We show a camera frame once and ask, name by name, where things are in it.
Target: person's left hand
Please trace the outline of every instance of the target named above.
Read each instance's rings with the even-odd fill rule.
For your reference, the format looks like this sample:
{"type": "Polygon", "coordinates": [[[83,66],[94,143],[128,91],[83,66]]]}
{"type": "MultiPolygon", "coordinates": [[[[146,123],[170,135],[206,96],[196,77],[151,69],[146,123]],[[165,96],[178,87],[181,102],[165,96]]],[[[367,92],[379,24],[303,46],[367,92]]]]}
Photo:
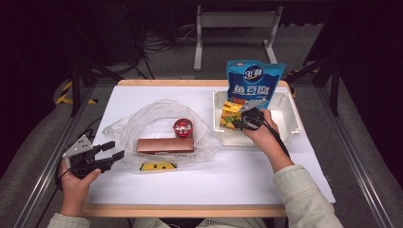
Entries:
{"type": "MultiPolygon", "coordinates": [[[[60,167],[60,175],[62,175],[67,171],[65,160],[62,160],[60,167]]],[[[64,197],[60,214],[68,217],[82,217],[89,186],[100,174],[101,170],[96,169],[81,180],[76,178],[70,171],[66,172],[65,175],[61,177],[64,197]]]]}

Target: yellow snack packet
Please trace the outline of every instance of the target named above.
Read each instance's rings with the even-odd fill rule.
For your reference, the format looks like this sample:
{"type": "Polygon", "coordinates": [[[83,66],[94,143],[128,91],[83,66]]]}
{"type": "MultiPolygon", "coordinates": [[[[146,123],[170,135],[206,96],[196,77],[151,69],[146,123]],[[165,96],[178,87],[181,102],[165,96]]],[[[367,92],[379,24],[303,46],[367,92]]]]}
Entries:
{"type": "Polygon", "coordinates": [[[222,114],[220,120],[220,126],[231,130],[236,130],[233,121],[240,120],[239,110],[242,104],[235,104],[231,102],[224,102],[222,106],[222,114]]]}

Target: copper-colored box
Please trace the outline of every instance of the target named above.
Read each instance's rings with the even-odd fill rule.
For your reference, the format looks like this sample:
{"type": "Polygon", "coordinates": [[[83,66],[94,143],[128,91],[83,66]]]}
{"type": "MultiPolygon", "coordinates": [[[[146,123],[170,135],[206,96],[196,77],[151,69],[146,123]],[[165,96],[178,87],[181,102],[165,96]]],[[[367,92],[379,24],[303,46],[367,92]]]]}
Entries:
{"type": "Polygon", "coordinates": [[[194,152],[194,141],[189,138],[138,139],[137,152],[144,154],[194,152]]]}

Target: sleeve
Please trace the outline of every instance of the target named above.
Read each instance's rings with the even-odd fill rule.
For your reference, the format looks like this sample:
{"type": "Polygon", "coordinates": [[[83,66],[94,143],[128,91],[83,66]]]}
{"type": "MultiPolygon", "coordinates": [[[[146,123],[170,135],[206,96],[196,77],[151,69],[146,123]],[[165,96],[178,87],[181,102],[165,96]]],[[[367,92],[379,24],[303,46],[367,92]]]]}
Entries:
{"type": "Polygon", "coordinates": [[[50,220],[48,228],[88,228],[89,225],[89,220],[85,218],[67,217],[55,213],[50,220]]]}
{"type": "Polygon", "coordinates": [[[274,178],[289,219],[289,227],[342,227],[333,206],[321,194],[303,166],[285,167],[274,178]]]}

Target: blue food package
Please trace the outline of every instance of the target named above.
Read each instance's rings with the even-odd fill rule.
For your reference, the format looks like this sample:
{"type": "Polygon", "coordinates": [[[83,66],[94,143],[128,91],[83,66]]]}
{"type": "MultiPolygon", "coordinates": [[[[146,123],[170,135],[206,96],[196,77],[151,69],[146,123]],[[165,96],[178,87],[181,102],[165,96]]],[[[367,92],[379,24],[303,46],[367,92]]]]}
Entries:
{"type": "Polygon", "coordinates": [[[243,105],[265,99],[259,108],[267,108],[285,64],[265,64],[258,60],[231,60],[227,63],[228,101],[243,105]]]}

